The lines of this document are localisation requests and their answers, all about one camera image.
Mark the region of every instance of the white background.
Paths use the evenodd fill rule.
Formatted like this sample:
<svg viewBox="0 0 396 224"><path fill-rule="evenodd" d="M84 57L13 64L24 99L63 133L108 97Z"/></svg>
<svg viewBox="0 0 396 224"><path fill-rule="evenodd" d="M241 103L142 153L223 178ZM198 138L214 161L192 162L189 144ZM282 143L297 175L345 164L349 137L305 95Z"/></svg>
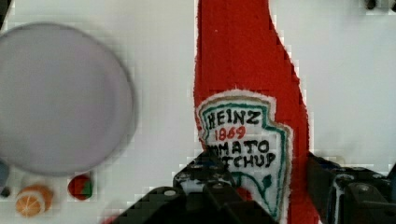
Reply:
<svg viewBox="0 0 396 224"><path fill-rule="evenodd" d="M302 79L311 120L311 150L383 174L396 162L394 99L396 17L391 2L373 12L360 0L271 1L276 29ZM201 151L193 119L192 0L15 0L3 32L34 21L68 24L93 35L128 67L134 82L131 142L94 170L88 202L67 195L68 177L45 178L55 204L24 219L13 197L0 203L1 223L98 223L172 178ZM14 195L40 176L12 170Z"/></svg>

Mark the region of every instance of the white plate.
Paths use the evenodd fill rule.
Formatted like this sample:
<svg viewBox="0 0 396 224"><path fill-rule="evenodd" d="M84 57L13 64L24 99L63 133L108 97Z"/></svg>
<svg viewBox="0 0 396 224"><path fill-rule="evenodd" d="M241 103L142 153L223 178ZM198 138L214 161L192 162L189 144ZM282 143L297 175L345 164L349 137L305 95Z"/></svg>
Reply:
<svg viewBox="0 0 396 224"><path fill-rule="evenodd" d="M42 175L102 162L128 131L132 92L119 60L88 35L35 23L0 37L0 157Z"/></svg>

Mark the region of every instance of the red ketchup bottle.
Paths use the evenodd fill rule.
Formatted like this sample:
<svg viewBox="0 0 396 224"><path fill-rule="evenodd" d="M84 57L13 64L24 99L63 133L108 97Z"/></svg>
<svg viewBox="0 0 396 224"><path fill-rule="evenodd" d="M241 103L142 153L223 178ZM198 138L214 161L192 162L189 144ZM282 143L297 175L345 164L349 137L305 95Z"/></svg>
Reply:
<svg viewBox="0 0 396 224"><path fill-rule="evenodd" d="M307 112L268 1L200 0L198 30L194 103L204 149L276 221L318 223L306 187Z"/></svg>

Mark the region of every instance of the orange toy fruit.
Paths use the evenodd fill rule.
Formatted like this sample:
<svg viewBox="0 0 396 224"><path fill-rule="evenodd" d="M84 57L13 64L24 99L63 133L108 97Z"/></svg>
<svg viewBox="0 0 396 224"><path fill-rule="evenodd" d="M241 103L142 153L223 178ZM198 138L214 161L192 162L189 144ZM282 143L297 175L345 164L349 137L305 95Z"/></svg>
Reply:
<svg viewBox="0 0 396 224"><path fill-rule="evenodd" d="M46 186L33 185L20 191L15 207L24 217L34 217L50 209L52 191Z"/></svg>

